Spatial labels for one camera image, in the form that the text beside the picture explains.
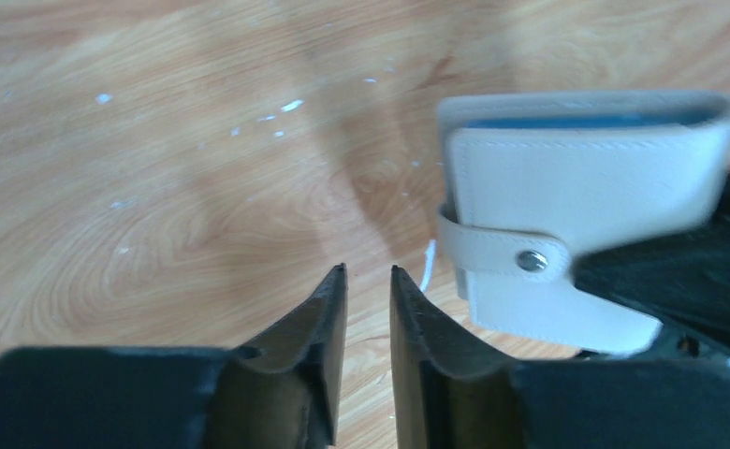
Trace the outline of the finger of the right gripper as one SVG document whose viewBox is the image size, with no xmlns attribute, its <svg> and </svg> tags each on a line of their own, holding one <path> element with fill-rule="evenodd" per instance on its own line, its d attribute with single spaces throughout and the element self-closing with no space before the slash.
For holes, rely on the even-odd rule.
<svg viewBox="0 0 730 449">
<path fill-rule="evenodd" d="M 589 254 L 574 285 L 730 357 L 730 175 L 705 224 Z"/>
</svg>

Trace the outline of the beige card holder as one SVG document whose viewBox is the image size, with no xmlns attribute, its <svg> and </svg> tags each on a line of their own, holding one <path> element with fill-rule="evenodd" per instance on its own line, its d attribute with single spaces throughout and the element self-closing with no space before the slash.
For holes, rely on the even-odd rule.
<svg viewBox="0 0 730 449">
<path fill-rule="evenodd" d="M 486 94 L 436 110 L 438 240 L 471 321 L 608 354 L 659 320 L 576 289 L 584 256 L 704 223 L 723 188 L 730 96 L 700 90 Z"/>
</svg>

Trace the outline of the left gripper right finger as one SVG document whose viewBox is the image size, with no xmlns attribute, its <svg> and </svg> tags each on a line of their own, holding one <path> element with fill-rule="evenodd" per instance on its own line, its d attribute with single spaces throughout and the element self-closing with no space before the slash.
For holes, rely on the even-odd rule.
<svg viewBox="0 0 730 449">
<path fill-rule="evenodd" d="M 400 448 L 521 448 L 518 361 L 431 303 L 404 268 L 390 280 L 390 352 Z"/>
</svg>

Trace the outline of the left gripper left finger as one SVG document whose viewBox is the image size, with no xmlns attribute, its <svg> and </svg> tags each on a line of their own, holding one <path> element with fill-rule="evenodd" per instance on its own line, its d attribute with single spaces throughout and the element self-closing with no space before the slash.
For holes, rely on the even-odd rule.
<svg viewBox="0 0 730 449">
<path fill-rule="evenodd" d="M 339 264 L 298 307 L 233 351 L 214 386 L 204 447 L 334 445 L 346 319 Z"/>
</svg>

